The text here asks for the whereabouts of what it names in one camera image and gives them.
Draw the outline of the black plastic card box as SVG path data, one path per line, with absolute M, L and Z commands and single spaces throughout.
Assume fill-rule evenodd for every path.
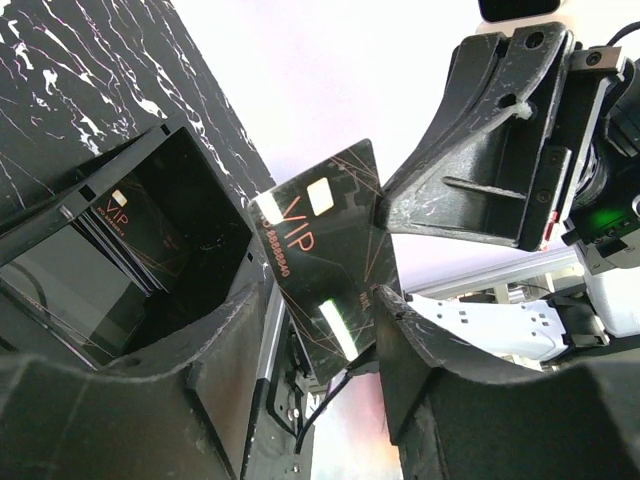
M 96 369 L 262 280 L 231 189 L 171 118 L 2 219 L 1 349 Z

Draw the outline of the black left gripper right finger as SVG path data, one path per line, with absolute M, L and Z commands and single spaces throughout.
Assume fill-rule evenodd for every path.
M 639 363 L 554 373 L 486 353 L 382 286 L 373 303 L 391 442 L 407 479 L 635 479 Z

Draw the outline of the black VIP credit card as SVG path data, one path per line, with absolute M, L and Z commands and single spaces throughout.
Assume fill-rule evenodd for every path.
M 248 205 L 321 384 L 375 342 L 376 288 L 401 290 L 391 236 L 375 224 L 381 197 L 373 145 L 364 139 Z

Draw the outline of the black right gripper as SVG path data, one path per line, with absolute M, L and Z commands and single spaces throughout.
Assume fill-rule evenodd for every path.
M 574 52 L 568 74 L 572 47 L 558 22 L 465 38 L 379 223 L 524 251 L 563 223 L 567 245 L 638 248 L 639 65 L 606 45 Z

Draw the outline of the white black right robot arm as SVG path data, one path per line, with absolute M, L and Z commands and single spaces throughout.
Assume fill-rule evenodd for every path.
M 377 220 L 396 234 L 538 259 L 408 304 L 477 348 L 557 368 L 639 345 L 639 62 L 586 43 L 574 1 L 483 1 L 453 51 L 435 116 L 386 183 Z

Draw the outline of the black metal base plate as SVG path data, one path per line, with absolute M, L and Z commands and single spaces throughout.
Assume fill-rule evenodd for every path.
M 318 418 L 349 380 L 379 371 L 376 350 L 370 347 L 337 380 L 321 385 L 278 287 L 271 289 L 264 327 L 240 477 L 309 479 Z

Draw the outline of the stack of black cards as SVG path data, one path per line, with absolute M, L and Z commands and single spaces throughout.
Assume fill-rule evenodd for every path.
M 186 266 L 191 246 L 162 212 L 135 173 L 99 195 L 85 184 L 89 208 L 78 220 L 116 265 L 149 296 L 170 293 Z

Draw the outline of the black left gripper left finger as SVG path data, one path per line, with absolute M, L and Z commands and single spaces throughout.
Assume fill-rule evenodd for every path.
M 87 372 L 1 359 L 5 479 L 236 479 L 263 334 L 263 288 Z

